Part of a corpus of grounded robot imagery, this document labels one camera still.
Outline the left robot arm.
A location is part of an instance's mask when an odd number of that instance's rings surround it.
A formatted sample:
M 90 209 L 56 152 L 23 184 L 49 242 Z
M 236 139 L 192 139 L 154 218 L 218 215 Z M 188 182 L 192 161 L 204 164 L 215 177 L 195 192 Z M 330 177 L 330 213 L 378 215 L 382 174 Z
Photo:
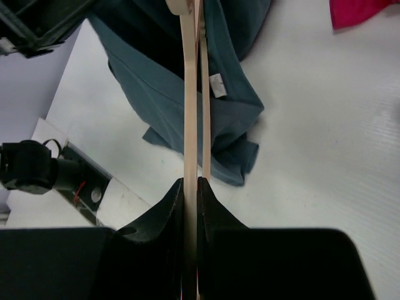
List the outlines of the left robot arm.
M 49 54 L 81 25 L 94 0 L 2 0 L 1 56 Z

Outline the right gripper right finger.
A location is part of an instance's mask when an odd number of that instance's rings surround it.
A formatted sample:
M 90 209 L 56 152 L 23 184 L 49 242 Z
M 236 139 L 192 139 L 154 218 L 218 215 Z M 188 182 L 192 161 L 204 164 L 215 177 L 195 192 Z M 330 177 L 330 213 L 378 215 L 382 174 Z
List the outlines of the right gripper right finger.
M 356 246 L 328 228 L 250 228 L 197 182 L 202 299 L 374 299 Z

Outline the wooden hanger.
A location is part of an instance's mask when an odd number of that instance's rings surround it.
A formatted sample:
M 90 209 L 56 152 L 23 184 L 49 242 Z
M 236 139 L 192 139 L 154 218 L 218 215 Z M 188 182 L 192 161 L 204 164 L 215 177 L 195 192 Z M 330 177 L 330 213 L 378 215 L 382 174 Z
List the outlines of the wooden hanger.
M 184 54 L 184 264 L 182 298 L 203 299 L 198 291 L 198 66 L 202 80 L 202 175 L 211 177 L 211 105 L 206 22 L 202 1 L 169 0 L 179 16 Z

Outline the grey-blue t-shirt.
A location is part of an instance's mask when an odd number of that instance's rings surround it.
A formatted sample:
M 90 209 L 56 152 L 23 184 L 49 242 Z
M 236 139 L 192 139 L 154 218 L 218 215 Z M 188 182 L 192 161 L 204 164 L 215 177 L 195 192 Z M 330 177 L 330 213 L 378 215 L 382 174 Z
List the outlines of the grey-blue t-shirt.
M 251 49 L 269 1 L 206 1 L 210 75 L 226 94 L 211 96 L 211 173 L 242 186 L 259 146 L 247 139 L 264 106 L 240 62 Z M 100 1 L 88 16 L 108 66 L 137 115 L 144 140 L 183 151 L 184 65 L 179 18 L 165 1 Z

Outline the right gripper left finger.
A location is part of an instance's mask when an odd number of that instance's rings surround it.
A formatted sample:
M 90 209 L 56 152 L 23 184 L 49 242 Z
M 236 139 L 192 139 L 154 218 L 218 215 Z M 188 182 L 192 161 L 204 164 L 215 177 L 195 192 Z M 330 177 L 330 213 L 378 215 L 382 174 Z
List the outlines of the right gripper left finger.
M 179 299 L 183 180 L 119 230 L 1 231 L 2 299 Z

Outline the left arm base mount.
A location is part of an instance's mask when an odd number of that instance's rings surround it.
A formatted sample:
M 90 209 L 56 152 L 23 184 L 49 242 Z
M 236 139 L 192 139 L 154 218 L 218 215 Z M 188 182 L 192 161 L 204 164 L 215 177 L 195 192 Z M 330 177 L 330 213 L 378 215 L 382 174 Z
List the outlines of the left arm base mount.
M 92 225 L 112 176 L 68 142 L 24 140 L 1 144 L 1 185 L 8 191 L 59 193 Z

